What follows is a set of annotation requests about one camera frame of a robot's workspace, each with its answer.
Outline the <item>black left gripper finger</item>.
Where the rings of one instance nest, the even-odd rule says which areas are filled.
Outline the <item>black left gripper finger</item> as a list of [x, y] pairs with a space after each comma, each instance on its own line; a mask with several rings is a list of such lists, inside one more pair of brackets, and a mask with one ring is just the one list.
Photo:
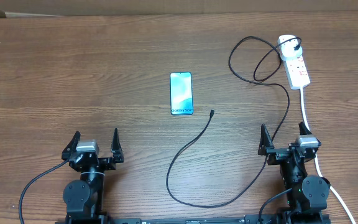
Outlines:
[[122, 151], [121, 144], [119, 142], [119, 133], [118, 129], [114, 129], [112, 142], [111, 142], [111, 152], [114, 163], [123, 163], [124, 162], [124, 154]]
[[77, 147], [78, 141], [80, 140], [80, 136], [81, 136], [80, 132], [76, 131], [76, 133], [72, 137], [71, 141], [68, 143], [66, 148], [64, 148], [64, 150], [62, 151], [62, 160], [64, 160], [64, 161], [68, 160], [70, 158], [71, 154], [73, 152], [76, 152], [76, 147]]

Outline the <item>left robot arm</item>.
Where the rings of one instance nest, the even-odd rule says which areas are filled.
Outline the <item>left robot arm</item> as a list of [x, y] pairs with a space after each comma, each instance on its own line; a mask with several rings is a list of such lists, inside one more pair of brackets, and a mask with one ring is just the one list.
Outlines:
[[115, 170], [124, 162], [119, 133], [115, 129], [111, 142], [110, 157], [99, 157], [96, 140], [81, 140], [77, 131], [66, 148], [62, 159], [80, 173], [63, 190], [63, 200], [67, 206], [65, 223], [112, 223], [108, 212], [103, 211], [105, 172]]

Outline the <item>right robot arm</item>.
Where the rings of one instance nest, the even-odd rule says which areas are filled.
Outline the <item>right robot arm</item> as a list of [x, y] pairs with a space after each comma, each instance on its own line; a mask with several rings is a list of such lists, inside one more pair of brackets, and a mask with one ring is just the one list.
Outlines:
[[[267, 164], [280, 166], [285, 190], [268, 199], [261, 206], [257, 223], [330, 223], [327, 209], [327, 198], [330, 182], [318, 175], [308, 175], [305, 163], [316, 157], [321, 146], [307, 128], [299, 123], [300, 135], [287, 148], [276, 149], [273, 140], [264, 124], [261, 125], [258, 155], [265, 156]], [[279, 208], [270, 218], [263, 217], [264, 208], [275, 199], [285, 195], [287, 207]]]

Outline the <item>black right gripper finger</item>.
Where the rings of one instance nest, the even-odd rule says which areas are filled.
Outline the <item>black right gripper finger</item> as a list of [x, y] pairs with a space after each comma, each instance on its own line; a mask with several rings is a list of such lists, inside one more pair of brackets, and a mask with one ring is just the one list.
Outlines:
[[273, 145], [273, 141], [269, 135], [266, 125], [261, 125], [261, 134], [260, 134], [260, 142], [258, 148], [258, 155], [266, 156], [270, 153], [271, 150], [275, 149]]
[[312, 132], [306, 127], [304, 122], [300, 122], [299, 124], [300, 135], [312, 135]]

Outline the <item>blue Samsung Galaxy smartphone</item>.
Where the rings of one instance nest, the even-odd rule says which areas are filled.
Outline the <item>blue Samsung Galaxy smartphone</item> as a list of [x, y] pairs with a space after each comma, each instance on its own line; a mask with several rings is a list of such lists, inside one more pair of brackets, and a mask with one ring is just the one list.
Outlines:
[[193, 114], [193, 91], [190, 72], [174, 72], [170, 74], [170, 108], [171, 114]]

